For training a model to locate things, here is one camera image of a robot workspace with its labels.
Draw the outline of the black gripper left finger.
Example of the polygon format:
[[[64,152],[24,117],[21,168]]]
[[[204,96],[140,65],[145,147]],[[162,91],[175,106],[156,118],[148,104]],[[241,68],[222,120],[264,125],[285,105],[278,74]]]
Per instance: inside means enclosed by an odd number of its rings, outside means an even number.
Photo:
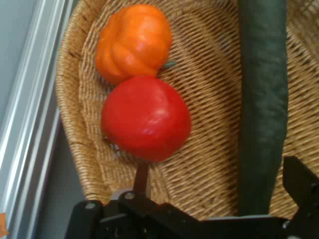
[[[67,239],[191,239],[198,220],[171,204],[150,199],[149,166],[138,166],[131,190],[103,205],[82,201],[73,208]]]

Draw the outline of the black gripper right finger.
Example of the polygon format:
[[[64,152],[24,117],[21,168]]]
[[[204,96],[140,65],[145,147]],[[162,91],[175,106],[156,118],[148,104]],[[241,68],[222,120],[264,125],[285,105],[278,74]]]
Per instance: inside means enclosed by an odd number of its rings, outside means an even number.
[[[284,228],[288,239],[319,237],[319,178],[297,157],[287,156],[283,164],[283,186],[298,206]]]

